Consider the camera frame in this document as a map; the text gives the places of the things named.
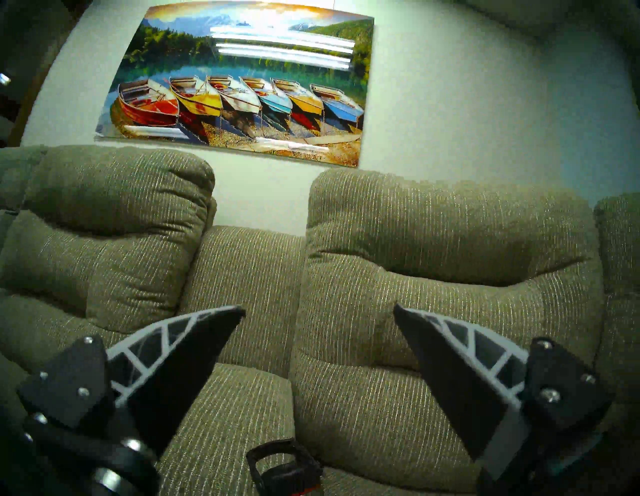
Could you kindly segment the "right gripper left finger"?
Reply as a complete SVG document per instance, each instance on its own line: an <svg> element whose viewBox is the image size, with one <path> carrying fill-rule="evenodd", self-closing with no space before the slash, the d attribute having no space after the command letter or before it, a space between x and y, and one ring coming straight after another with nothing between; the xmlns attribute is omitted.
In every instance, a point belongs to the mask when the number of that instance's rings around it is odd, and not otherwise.
<svg viewBox="0 0 640 496"><path fill-rule="evenodd" d="M31 416L25 425L43 450L85 460L168 447L225 344L246 315L241 306L185 313L152 323L109 349L81 336L17 388Z"/></svg>

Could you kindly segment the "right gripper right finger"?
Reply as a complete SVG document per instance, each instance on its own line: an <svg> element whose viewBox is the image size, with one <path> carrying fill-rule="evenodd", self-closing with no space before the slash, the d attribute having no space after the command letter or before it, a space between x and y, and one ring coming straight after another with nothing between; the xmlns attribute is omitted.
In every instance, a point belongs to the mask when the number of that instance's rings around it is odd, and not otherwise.
<svg viewBox="0 0 640 496"><path fill-rule="evenodd" d="M613 395L550 337L525 350L491 329L395 304L393 318L478 481L568 481L602 441Z"/></svg>

